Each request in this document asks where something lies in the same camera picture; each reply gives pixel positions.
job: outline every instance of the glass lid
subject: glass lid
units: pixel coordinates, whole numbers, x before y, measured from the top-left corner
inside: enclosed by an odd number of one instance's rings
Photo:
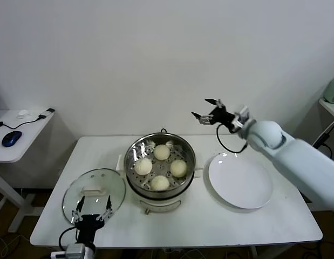
[[[80,215],[102,214],[106,210],[108,198],[115,213],[124,201],[126,186],[120,174],[112,169],[94,169],[81,175],[71,183],[63,199],[63,212],[65,218],[74,224],[72,211],[84,196],[84,204]]]

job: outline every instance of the steamed bun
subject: steamed bun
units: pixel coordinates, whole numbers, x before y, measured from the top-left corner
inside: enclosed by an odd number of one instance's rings
[[[151,181],[151,189],[153,190],[166,190],[169,188],[169,181],[163,175],[158,175]]]
[[[139,159],[135,165],[134,170],[139,175],[147,175],[152,170],[152,163],[148,158]]]
[[[174,160],[171,164],[171,173],[174,177],[184,177],[187,173],[187,165],[182,160]]]
[[[158,145],[154,150],[154,156],[161,161],[168,159],[170,154],[171,152],[169,151],[169,148],[166,145]]]

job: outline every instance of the blue mouse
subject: blue mouse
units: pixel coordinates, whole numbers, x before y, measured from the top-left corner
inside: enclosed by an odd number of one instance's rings
[[[1,144],[3,144],[4,147],[12,147],[21,136],[21,131],[12,131],[5,135],[5,137],[1,141]]]

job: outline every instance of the white table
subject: white table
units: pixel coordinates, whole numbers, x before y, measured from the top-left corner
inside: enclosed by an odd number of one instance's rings
[[[319,103],[321,106],[323,106],[329,113],[331,113],[332,116],[334,116],[334,104],[328,103],[324,101],[323,99],[319,100]]]
[[[83,137],[64,168],[30,237],[35,246],[58,246],[58,237],[71,225],[62,212],[62,200],[72,181],[95,168],[115,169],[120,154],[138,137]],[[216,136],[184,136],[194,148],[197,167],[206,167],[223,152]],[[242,146],[237,136],[224,135],[231,148]],[[96,233],[98,248],[217,247],[290,244],[316,241],[322,232],[299,191],[262,155],[251,148],[241,154],[259,161],[274,182],[271,201],[261,209],[245,211],[223,204],[208,188],[203,175],[194,179],[183,204],[168,213],[149,215],[135,201],[127,186],[125,200],[104,228]],[[74,243],[74,232],[62,244]],[[288,246],[275,251],[275,255]]]
[[[23,122],[35,120],[38,115],[44,111],[45,110],[29,111],[30,115],[23,119],[17,119],[17,114],[19,111],[0,111],[0,121],[3,121],[6,125],[11,127],[16,127]],[[3,137],[7,133],[13,131],[13,129],[9,129],[5,126],[0,127],[0,163],[14,163],[21,159],[35,138],[44,128],[44,126],[52,118],[52,116],[53,114],[45,119],[41,119],[34,123],[25,124],[18,129],[15,129],[16,131],[22,131],[23,134],[12,147],[2,146],[1,141]],[[4,179],[2,179],[1,176],[0,192],[4,195],[4,198],[0,201],[0,209],[5,204],[6,199],[10,200],[15,206],[19,208],[19,211],[12,221],[8,232],[16,232],[25,216],[39,216],[43,210],[43,207],[34,208],[30,205],[35,195],[29,194],[26,199],[23,199]]]

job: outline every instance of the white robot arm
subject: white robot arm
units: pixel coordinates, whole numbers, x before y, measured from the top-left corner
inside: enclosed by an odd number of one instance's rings
[[[206,101],[216,108],[205,116],[193,113],[201,124],[219,122],[230,133],[237,133],[254,150],[265,155],[313,203],[334,210],[334,161],[305,141],[294,139],[277,123],[249,118],[246,107],[240,113],[231,114],[220,100]]]

